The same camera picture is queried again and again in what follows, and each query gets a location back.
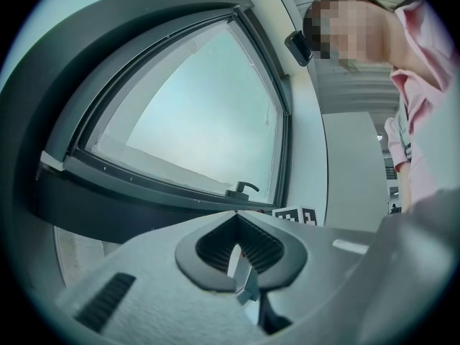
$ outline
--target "brown hair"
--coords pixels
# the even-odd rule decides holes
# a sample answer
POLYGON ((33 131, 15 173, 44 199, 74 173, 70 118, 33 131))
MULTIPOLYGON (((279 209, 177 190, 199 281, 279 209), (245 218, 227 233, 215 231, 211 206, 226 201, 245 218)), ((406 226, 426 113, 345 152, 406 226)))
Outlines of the brown hair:
MULTIPOLYGON (((313 5, 315 2, 320 0, 315 0, 310 7, 305 12, 305 16, 303 17, 303 35, 307 43, 309 44, 312 51, 320 52, 321 59, 329 59, 331 57, 331 49, 328 42, 321 42, 321 28, 320 24, 316 22, 313 23, 315 19, 313 18, 313 5)), ((381 4, 378 0, 365 0, 370 4, 377 5, 378 7, 393 11, 393 9, 388 9, 386 6, 381 4)), ((343 68, 347 69, 350 73, 356 73, 358 70, 354 65, 352 65, 346 59, 339 59, 339 65, 343 68)))

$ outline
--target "window glass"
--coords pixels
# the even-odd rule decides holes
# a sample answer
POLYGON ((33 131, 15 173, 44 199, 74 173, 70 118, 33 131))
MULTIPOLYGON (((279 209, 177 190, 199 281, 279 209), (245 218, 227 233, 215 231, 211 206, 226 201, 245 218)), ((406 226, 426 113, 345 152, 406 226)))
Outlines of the window glass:
POLYGON ((249 182, 260 188, 245 188, 251 201, 272 203, 281 111, 236 29, 214 24, 152 59, 110 103, 89 149, 196 190, 249 182))

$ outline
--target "person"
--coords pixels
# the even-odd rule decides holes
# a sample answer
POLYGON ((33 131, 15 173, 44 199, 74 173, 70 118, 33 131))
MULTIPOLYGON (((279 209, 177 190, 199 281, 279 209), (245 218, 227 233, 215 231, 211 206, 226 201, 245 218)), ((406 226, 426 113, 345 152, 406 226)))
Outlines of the person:
POLYGON ((385 122, 388 148, 400 179, 402 212, 436 192, 436 183, 414 134, 443 100, 459 54, 440 19, 424 0, 389 9, 378 0, 315 0, 303 19, 315 58, 334 60, 349 72, 355 63, 389 63, 400 92, 400 111, 385 122), (407 138, 402 135, 406 121, 407 138))

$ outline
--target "pink shirt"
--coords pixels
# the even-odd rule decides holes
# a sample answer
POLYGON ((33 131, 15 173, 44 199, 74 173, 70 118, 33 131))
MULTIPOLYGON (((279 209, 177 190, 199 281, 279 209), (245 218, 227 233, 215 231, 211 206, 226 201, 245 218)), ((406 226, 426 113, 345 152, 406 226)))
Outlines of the pink shirt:
MULTIPOLYGON (((390 75, 405 102, 408 113, 412 146, 409 182, 412 203, 414 203, 435 193, 438 187, 425 156, 414 142, 413 135, 423 127, 431 112, 442 102, 460 61, 446 28, 424 0, 402 6, 396 9, 395 13, 404 26, 409 45, 431 70, 441 89, 433 87, 409 70, 393 68, 390 75)), ((388 148, 395 169, 398 171, 399 166, 408 159, 400 143, 397 119, 387 119, 385 130, 388 134, 388 148)))

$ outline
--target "white wall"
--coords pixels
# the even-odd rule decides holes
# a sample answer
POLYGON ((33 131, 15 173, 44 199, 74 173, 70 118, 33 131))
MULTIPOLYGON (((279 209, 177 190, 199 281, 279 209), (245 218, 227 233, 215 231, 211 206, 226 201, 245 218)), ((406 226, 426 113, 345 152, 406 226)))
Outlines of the white wall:
POLYGON ((323 115, 328 147, 326 226, 376 231, 387 215, 382 148, 369 113, 323 115))
POLYGON ((287 205, 314 208, 318 225, 322 226, 326 215, 328 161, 321 112, 306 71, 292 77, 291 86, 293 158, 287 205))

